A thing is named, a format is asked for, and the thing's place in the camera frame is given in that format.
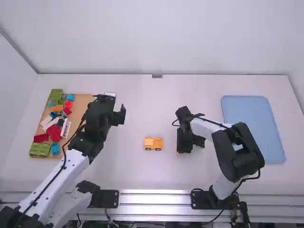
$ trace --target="white wall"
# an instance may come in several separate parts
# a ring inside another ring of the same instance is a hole
[[[301,0],[0,0],[43,73],[288,73],[304,107]]]
[[[0,167],[10,150],[36,78],[33,69],[0,34]]]

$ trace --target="white table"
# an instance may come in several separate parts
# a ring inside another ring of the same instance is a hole
[[[271,104],[287,160],[282,165],[266,165],[259,180],[246,182],[238,192],[247,196],[297,197],[304,192],[304,117],[288,77],[282,75],[164,75],[163,79],[153,79],[151,75],[41,75],[2,169],[1,191],[31,191],[57,163],[28,156],[52,88],[63,88],[69,93],[113,91],[117,93],[115,109],[118,111],[121,103],[127,109],[125,124],[111,128],[104,149],[75,183],[85,179],[105,189],[123,191],[207,189],[220,174],[213,145],[206,142],[203,150],[196,148],[191,154],[176,153],[176,128],[171,126],[176,119],[175,111],[187,105],[194,114],[201,112],[208,118],[223,121],[222,96],[262,95]],[[164,150],[145,151],[143,139],[146,136],[161,136]],[[293,202],[292,205],[304,206],[303,198],[293,199]],[[291,204],[289,198],[284,203]]]

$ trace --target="orange lego brick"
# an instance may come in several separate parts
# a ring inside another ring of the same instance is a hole
[[[62,111],[62,110],[63,110],[63,105],[62,104],[51,107],[52,112],[56,111],[57,113],[60,113],[60,111]]]

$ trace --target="red lego brick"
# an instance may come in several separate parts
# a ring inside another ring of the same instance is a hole
[[[66,113],[66,115],[70,115],[72,113],[68,107],[65,107],[63,111]]]
[[[65,107],[71,108],[72,106],[73,106],[73,102],[71,102],[71,101],[65,102]]]
[[[34,136],[34,143],[40,143],[48,140],[48,134],[38,134]]]
[[[62,139],[62,137],[60,136],[61,130],[57,124],[54,124],[49,128],[47,128],[47,133],[51,137],[51,140],[53,142],[58,142],[59,140]]]

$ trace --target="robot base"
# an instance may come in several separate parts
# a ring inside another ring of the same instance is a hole
[[[235,192],[224,200],[219,200],[210,188],[209,191],[194,189],[191,191],[191,207],[194,210],[202,209],[239,209],[238,193]]]

